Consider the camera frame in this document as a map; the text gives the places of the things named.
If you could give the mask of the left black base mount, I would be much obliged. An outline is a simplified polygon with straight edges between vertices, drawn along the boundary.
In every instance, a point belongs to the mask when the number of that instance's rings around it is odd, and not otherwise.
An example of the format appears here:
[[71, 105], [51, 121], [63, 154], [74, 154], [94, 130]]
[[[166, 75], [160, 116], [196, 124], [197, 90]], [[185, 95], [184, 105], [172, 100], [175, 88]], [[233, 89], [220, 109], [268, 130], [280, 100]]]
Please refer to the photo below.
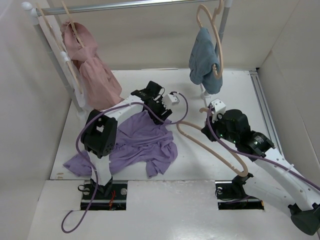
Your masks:
[[[93, 196], [94, 187], [88, 181], [77, 187], [82, 193], [80, 201], [80, 209], [86, 210]], [[92, 201], [89, 211], [125, 211], [127, 208], [128, 182], [115, 181], [110, 190], [107, 190], [107, 195], [104, 196], [97, 191], [94, 200]]]

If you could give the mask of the white clothes rack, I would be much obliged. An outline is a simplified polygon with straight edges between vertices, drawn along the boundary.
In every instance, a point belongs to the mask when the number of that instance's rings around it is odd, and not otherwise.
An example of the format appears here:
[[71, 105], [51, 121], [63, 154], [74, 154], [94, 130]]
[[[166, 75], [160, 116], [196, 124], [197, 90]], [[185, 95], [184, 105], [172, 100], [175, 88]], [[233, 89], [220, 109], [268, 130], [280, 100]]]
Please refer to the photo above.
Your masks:
[[[148, 7], [148, 6], [160, 6], [160, 5], [173, 5], [173, 4], [183, 4], [189, 3], [189, 0], [138, 0], [138, 1], [128, 1], [128, 2], [119, 2], [119, 3], [106, 3], [106, 4], [93, 4], [93, 5], [82, 5], [82, 6], [71, 6], [68, 7], [70, 14], [73, 13], [85, 13], [85, 12], [96, 12], [96, 11], [106, 11], [106, 10], [117, 10], [117, 9], [128, 9], [128, 8], [139, 8], [139, 7]], [[214, 76], [217, 78], [222, 77], [224, 71], [224, 60], [223, 60], [223, 51], [222, 51], [222, 40], [224, 36], [224, 30], [226, 27], [228, 15], [230, 8], [233, 4], [232, 0], [220, 0], [218, 7], [214, 9], [213, 14], [210, 13], [208, 8], [201, 4], [197, 8], [196, 21], [199, 27], [202, 27], [200, 20], [200, 11], [204, 11], [209, 18], [213, 33], [215, 35], [216, 45], [215, 45], [215, 54], [218, 57], [218, 62], [220, 64], [220, 70], [217, 70], [216, 66], [213, 66]], [[30, 20], [33, 24], [35, 31], [37, 32], [43, 46], [46, 49], [46, 52], [53, 63], [55, 70], [57, 71], [62, 83], [64, 84], [65, 89], [68, 92], [69, 97], [73, 101], [77, 114], [79, 118], [84, 117], [84, 110], [79, 106], [79, 102], [74, 93], [74, 89], [68, 82], [68, 79], [59, 63], [57, 56], [55, 55], [48, 39], [40, 26], [39, 17], [41, 14], [37, 7], [29, 2], [22, 2], [21, 7], [29, 15]], [[55, 16], [55, 15], [64, 15], [66, 14], [63, 7], [51, 7], [51, 8], [41, 8], [45, 16]]]

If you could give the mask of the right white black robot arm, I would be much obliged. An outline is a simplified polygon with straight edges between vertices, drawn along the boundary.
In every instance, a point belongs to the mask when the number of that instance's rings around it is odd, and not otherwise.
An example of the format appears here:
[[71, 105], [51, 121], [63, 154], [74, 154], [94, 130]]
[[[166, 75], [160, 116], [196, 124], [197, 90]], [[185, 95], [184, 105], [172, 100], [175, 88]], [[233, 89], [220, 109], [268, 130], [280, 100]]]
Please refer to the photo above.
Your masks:
[[232, 168], [237, 176], [231, 191], [237, 197], [255, 197], [287, 215], [303, 233], [312, 236], [320, 229], [320, 187], [306, 179], [290, 164], [274, 143], [261, 132], [251, 130], [247, 116], [239, 109], [206, 111], [201, 132], [236, 157], [244, 156], [265, 170], [280, 189], [258, 180], [246, 167]]

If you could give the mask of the purple t shirt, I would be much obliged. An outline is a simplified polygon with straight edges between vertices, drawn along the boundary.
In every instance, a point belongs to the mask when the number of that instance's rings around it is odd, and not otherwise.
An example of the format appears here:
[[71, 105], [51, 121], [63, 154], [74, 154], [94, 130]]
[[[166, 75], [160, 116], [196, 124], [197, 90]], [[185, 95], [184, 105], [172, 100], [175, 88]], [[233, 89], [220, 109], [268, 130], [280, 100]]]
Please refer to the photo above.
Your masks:
[[122, 122], [116, 131], [115, 146], [111, 153], [101, 159], [86, 150], [95, 168], [109, 164], [109, 171], [115, 175], [125, 167], [145, 162], [146, 176], [152, 178], [164, 174], [178, 156], [173, 133], [164, 124], [156, 125], [149, 112], [144, 110]]

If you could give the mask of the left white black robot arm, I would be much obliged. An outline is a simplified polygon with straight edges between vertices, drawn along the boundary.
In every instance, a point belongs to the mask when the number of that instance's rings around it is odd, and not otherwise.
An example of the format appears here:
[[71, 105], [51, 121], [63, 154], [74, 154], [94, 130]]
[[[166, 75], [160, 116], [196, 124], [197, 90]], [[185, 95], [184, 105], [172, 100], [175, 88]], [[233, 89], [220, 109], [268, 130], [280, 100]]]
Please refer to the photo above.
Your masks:
[[84, 149], [94, 154], [97, 159], [108, 156], [116, 144], [117, 127], [131, 116], [147, 111], [155, 125], [168, 124], [172, 114], [162, 102], [159, 84], [149, 81], [146, 88], [133, 91], [126, 99], [104, 110], [92, 110], [78, 140]]

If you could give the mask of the wooden hanger with pink dress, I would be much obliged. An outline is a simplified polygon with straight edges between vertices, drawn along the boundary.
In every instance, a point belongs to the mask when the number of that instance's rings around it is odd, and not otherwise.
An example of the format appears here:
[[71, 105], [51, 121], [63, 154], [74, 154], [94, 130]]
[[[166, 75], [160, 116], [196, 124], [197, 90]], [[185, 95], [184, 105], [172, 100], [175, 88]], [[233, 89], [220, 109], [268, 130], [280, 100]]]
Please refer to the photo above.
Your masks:
[[77, 42], [80, 44], [81, 48], [83, 49], [85, 46], [83, 44], [83, 41], [81, 40], [78, 32], [77, 32], [77, 29], [76, 29], [76, 26], [75, 26], [75, 23], [73, 21], [73, 18], [72, 18], [72, 15], [70, 14], [69, 10], [68, 10], [68, 7], [66, 6], [65, 2], [63, 0], [60, 1], [64, 10], [65, 10], [65, 13], [67, 14], [68, 16], [68, 19], [69, 19], [69, 24], [71, 25], [71, 28], [72, 28], [72, 31], [73, 31], [73, 34], [77, 40]]

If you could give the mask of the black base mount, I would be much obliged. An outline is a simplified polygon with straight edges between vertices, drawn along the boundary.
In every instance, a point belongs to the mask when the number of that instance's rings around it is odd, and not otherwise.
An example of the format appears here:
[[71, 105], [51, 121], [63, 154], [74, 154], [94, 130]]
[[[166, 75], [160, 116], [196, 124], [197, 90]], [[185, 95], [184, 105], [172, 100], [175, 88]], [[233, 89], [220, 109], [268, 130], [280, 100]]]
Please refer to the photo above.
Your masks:
[[[80, 209], [86, 210], [93, 196], [94, 187], [88, 181], [77, 187], [82, 193], [80, 201]], [[115, 181], [110, 190], [107, 190], [107, 195], [104, 196], [97, 191], [94, 200], [92, 201], [89, 211], [125, 211], [127, 208], [128, 182]]]
[[215, 196], [219, 210], [265, 210], [263, 201], [245, 193], [244, 185], [253, 175], [236, 176], [232, 180], [216, 180]]

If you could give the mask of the blue garment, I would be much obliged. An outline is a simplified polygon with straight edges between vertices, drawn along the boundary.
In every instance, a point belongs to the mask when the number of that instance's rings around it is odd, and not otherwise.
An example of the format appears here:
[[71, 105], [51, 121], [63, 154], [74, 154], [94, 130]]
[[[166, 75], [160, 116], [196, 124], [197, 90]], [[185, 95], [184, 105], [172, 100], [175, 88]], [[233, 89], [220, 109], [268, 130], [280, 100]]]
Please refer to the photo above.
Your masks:
[[211, 35], [207, 28], [200, 28], [189, 57], [189, 78], [195, 85], [203, 85], [210, 95], [218, 94], [223, 78], [214, 76], [213, 66], [220, 70]]

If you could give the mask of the pink dress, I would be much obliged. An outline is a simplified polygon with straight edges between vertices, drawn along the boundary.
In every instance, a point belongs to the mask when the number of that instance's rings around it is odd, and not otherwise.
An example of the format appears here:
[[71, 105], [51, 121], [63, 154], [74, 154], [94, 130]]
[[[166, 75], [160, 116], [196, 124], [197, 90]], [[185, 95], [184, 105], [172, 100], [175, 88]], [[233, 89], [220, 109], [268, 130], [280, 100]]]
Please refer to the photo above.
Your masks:
[[122, 87], [111, 69], [98, 56], [98, 44], [92, 34], [78, 22], [74, 26], [81, 42], [78, 41], [70, 21], [65, 21], [60, 31], [67, 53], [84, 84], [87, 104], [100, 111], [109, 109], [123, 100]]

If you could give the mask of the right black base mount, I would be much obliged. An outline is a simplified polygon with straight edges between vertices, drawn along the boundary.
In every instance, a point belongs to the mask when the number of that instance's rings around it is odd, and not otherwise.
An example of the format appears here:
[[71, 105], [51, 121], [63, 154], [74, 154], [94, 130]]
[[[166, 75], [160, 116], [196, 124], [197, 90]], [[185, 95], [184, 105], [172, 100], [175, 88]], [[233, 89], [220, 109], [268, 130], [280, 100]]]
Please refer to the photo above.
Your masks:
[[219, 210], [265, 210], [263, 201], [245, 193], [244, 185], [253, 175], [236, 176], [232, 180], [216, 180], [215, 196]]

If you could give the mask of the aluminium rail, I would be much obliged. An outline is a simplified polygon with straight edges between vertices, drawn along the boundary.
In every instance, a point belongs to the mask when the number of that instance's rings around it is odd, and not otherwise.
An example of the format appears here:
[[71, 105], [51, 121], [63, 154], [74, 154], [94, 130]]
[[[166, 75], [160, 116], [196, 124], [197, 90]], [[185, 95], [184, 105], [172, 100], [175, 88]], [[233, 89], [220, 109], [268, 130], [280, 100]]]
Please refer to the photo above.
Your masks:
[[281, 143], [272, 119], [272, 115], [265, 97], [260, 78], [257, 71], [250, 70], [249, 75], [253, 84], [253, 88], [256, 94], [258, 105], [262, 114], [262, 119], [267, 131], [267, 136], [275, 144], [275, 146], [282, 152]]

